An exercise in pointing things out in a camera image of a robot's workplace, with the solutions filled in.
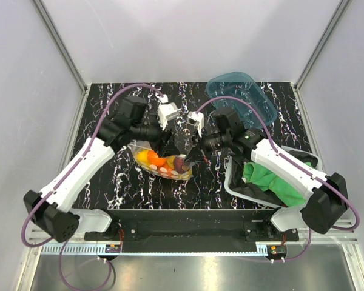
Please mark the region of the dark red fake fruit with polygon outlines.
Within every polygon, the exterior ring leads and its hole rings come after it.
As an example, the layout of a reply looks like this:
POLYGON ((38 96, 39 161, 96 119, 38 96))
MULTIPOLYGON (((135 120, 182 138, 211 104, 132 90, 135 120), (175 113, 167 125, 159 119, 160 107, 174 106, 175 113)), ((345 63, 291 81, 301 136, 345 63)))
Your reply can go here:
POLYGON ((174 158, 173 167, 174 170, 179 174, 184 174, 190 169, 190 165, 184 161, 184 158, 179 156, 174 158))

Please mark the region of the clear zip top bag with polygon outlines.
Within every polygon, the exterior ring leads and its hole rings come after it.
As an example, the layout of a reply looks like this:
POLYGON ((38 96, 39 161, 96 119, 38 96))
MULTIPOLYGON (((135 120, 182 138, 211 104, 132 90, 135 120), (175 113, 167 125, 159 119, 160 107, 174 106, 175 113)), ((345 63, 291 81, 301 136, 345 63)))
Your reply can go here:
POLYGON ((145 171, 165 179, 188 181, 192 176, 192 164, 185 162, 186 155, 160 157, 144 141, 128 144, 135 162, 145 171))

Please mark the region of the fake orange fruit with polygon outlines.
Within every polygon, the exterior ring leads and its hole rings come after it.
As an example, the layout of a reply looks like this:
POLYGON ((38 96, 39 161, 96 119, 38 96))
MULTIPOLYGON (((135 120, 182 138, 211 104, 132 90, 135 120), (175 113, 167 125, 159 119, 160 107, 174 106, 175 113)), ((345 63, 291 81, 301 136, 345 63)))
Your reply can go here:
POLYGON ((149 150, 148 160, 149 160, 150 165, 161 167, 162 165, 164 165, 166 163, 167 158, 159 157, 156 152, 154 152, 153 150, 149 150))

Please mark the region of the yellow fake lemon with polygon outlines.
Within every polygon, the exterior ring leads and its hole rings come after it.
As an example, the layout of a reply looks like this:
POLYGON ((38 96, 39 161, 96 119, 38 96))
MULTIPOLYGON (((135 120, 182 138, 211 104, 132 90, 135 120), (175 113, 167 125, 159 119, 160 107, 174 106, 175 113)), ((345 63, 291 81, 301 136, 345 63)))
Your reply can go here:
POLYGON ((142 165, 148 166, 148 150, 142 150, 136 154, 136 161, 142 165))

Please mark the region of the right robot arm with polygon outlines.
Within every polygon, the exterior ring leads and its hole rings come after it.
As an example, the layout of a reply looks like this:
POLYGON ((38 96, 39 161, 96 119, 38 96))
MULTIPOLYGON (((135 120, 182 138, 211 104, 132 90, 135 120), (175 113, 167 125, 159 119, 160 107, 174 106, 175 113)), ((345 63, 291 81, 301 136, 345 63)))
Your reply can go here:
POLYGON ((263 233, 277 240, 285 231, 299 227, 326 234, 348 209, 346 182, 338 173, 327 175, 285 151, 260 129, 247 129, 232 107, 213 112, 217 131, 203 133, 204 115, 189 112, 188 123, 195 127, 192 148, 186 162, 207 162, 216 150, 229 149, 240 161, 261 165, 292 186, 304 202, 279 207, 263 225, 263 233))

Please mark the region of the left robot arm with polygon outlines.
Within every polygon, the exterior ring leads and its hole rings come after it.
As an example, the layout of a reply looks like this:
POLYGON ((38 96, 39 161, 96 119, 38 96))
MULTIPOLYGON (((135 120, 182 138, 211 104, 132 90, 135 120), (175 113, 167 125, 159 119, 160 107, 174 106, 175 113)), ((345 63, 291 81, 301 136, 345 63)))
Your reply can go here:
POLYGON ((144 117, 146 109, 143 98, 124 97, 115 114, 101 120, 78 154, 51 183, 39 192, 30 190, 25 194, 27 219, 59 243, 76 233, 97 233, 106 240, 119 237, 120 220, 110 211, 72 206, 94 174, 133 141, 148 142, 159 156, 179 155, 174 133, 167 126, 178 116, 176 105, 163 102, 148 118, 144 117))

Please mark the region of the green microfibre cloth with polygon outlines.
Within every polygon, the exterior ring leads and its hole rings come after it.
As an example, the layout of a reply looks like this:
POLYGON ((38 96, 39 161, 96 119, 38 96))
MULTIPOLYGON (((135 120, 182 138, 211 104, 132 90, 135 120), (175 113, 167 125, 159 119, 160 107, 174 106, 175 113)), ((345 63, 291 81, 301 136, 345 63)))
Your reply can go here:
POLYGON ((243 167, 242 180, 257 186, 261 191, 270 190, 286 206, 294 207, 306 202, 301 193, 266 167, 248 162, 243 167))

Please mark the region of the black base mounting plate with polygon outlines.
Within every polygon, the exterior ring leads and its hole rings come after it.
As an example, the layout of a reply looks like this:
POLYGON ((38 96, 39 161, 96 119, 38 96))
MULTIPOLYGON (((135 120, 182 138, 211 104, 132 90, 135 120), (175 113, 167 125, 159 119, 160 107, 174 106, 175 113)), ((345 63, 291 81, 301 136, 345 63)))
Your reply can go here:
POLYGON ((166 255, 256 252, 256 243, 299 241, 295 228, 269 225, 272 210, 113 210, 123 252, 166 255))

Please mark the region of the teal plastic container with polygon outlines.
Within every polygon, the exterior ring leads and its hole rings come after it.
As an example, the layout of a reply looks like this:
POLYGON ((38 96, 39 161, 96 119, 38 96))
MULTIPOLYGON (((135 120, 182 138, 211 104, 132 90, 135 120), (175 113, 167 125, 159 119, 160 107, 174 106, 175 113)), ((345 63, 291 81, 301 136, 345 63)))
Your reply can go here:
POLYGON ((213 102, 215 108, 231 106, 238 113, 244 126, 262 129, 260 119, 268 127, 277 119, 277 109, 260 86, 246 73, 225 73, 206 84, 210 99, 232 96, 238 99, 221 99, 213 102))

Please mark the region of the aluminium frame rail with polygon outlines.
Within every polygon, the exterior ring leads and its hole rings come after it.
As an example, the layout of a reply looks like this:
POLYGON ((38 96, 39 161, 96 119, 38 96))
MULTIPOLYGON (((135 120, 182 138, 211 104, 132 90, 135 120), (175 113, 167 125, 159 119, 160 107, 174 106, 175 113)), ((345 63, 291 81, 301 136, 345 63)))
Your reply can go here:
POLYGON ((61 35, 59 34, 58 29, 44 3, 42 0, 31 0, 31 3, 34 5, 37 14, 41 18, 41 21, 45 25, 52 41, 54 42, 59 54, 62 57, 62 60, 66 64, 71 76, 76 82, 78 88, 82 93, 86 92, 87 84, 81 76, 79 70, 77 69, 64 41, 62 40, 61 35))

